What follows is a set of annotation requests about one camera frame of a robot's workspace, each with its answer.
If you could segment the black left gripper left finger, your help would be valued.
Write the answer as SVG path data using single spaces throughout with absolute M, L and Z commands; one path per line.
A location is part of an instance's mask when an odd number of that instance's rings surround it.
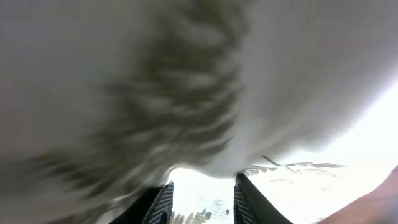
M 173 199 L 173 182 L 163 187 L 151 187 L 109 224 L 169 224 Z

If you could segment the white fern print garment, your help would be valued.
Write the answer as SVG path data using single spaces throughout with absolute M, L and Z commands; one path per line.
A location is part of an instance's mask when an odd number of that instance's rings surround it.
M 1 222 L 323 149 L 396 69 L 396 0 L 2 1 Z

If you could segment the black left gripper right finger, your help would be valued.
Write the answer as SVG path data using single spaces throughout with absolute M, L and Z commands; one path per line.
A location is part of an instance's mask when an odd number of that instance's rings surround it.
M 243 173 L 235 177 L 234 224 L 292 224 Z

